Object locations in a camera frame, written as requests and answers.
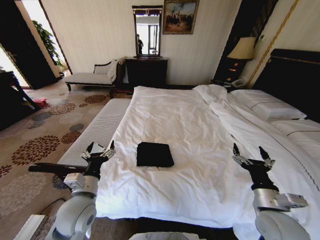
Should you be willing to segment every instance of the floral rug pattern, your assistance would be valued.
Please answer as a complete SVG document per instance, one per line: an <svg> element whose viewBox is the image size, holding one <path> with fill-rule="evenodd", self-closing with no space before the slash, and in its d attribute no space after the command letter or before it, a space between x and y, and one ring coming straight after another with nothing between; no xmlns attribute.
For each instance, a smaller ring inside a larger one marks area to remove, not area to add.
<svg viewBox="0 0 320 240"><path fill-rule="evenodd" d="M28 167L57 163L110 99L108 88L75 85L68 91L63 80L25 92L46 98L47 105L0 131L0 236L6 240L15 238L31 214L70 197L53 173L29 172Z"/></svg>

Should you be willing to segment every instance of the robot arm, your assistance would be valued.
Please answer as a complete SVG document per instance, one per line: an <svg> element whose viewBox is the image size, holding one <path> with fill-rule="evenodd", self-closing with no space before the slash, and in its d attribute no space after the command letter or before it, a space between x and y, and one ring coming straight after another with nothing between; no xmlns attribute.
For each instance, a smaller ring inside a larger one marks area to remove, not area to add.
<svg viewBox="0 0 320 240"><path fill-rule="evenodd" d="M264 161L241 156L236 144L233 145L232 156L234 161L251 175L257 230L265 240L309 240L307 231L296 220L283 213L289 212L291 208L306 207L307 201L301 195L279 194L279 189L267 173L272 169L275 160L272 160L262 147L259 149Z"/></svg>
<svg viewBox="0 0 320 240"><path fill-rule="evenodd" d="M64 183L72 189L72 198L58 210L56 219L45 240L82 240L90 237L91 225L97 214L96 196L100 167L116 153L114 142L110 149L91 143L82 158L88 162L83 174L70 173Z"/></svg>

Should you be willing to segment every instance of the mirror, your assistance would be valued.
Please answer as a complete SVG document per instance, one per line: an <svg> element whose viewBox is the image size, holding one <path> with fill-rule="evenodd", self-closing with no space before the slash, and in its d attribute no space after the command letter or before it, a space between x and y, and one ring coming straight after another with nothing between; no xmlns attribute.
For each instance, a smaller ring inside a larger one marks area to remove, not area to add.
<svg viewBox="0 0 320 240"><path fill-rule="evenodd" d="M132 6L137 57L160 56L162 5Z"/></svg>

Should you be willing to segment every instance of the black folded cloth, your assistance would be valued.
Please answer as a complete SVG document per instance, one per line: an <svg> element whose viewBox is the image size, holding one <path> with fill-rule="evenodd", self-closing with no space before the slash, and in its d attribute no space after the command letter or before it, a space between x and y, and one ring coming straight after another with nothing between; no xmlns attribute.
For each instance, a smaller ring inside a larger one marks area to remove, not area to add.
<svg viewBox="0 0 320 240"><path fill-rule="evenodd" d="M168 168L174 165L168 144L141 142L136 151L136 165L138 167L163 167Z"/></svg>

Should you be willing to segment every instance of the potted plant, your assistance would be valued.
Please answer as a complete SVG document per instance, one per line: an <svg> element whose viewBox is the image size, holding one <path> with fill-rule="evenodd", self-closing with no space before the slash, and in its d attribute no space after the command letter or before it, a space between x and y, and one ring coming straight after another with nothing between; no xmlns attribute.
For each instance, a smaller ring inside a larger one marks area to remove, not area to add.
<svg viewBox="0 0 320 240"><path fill-rule="evenodd" d="M63 72L65 66L61 63L61 59L59 54L56 52L56 48L54 46L54 42L51 40L51 37L53 36L50 32L48 32L47 30L45 30L42 27L41 23L38 23L37 21L33 20L32 21L37 32L39 33L50 57L52 58L54 65L59 66L59 71Z"/></svg>

